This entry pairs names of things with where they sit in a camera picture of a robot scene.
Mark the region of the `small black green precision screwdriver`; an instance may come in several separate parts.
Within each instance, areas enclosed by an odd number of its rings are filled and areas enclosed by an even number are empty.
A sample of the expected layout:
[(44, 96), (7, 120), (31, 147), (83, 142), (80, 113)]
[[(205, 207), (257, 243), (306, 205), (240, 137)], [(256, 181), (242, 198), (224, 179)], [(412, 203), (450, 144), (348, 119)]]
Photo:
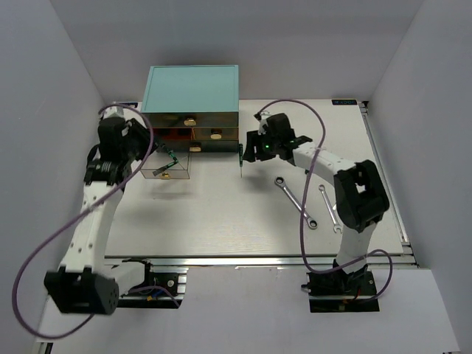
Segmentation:
[(174, 154), (174, 152), (171, 149), (169, 149), (167, 146), (163, 146), (162, 150), (173, 160), (174, 164), (179, 163), (178, 158), (176, 157), (176, 155)]

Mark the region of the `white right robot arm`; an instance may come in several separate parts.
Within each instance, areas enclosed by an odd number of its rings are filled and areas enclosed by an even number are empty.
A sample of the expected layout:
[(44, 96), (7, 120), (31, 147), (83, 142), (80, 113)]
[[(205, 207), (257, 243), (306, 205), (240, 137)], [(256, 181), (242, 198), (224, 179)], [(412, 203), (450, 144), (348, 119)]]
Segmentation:
[(350, 294), (360, 284), (357, 272), (367, 265), (372, 234), (389, 199), (374, 162), (353, 162), (316, 145), (307, 136), (296, 136), (286, 114), (262, 118), (256, 115), (259, 128), (246, 134), (243, 160), (267, 161), (276, 157), (316, 175), (335, 191), (336, 212), (343, 224), (341, 245), (333, 268), (334, 288)]

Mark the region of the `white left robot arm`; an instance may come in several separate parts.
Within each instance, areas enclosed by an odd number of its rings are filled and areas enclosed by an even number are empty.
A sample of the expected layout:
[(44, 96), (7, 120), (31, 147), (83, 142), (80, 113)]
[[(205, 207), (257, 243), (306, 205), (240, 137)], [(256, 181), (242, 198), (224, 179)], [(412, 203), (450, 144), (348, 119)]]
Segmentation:
[(136, 119), (126, 119), (120, 107), (112, 107), (104, 110), (97, 132), (99, 156), (90, 158), (84, 176), (81, 209), (88, 214), (77, 223), (58, 270), (44, 277), (61, 313), (111, 315), (127, 290), (149, 294), (156, 285), (156, 276), (142, 264), (105, 265), (111, 224), (131, 165), (153, 151), (150, 131)]

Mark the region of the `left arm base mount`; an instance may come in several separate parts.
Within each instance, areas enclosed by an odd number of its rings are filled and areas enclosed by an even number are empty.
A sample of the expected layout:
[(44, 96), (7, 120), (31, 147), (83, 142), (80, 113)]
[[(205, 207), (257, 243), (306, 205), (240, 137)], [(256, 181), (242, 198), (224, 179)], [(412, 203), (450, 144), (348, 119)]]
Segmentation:
[(187, 272), (179, 267), (128, 258), (107, 273), (119, 286), (119, 308), (176, 309), (182, 302)]

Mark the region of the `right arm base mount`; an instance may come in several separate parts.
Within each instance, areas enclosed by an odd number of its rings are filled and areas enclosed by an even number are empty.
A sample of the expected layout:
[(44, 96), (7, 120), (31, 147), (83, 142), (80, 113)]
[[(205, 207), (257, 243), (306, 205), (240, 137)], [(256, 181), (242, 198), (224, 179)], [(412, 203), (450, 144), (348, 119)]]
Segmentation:
[(359, 277), (330, 274), (307, 274), (300, 288), (308, 295), (311, 313), (374, 313), (380, 311), (377, 288), (371, 271)]

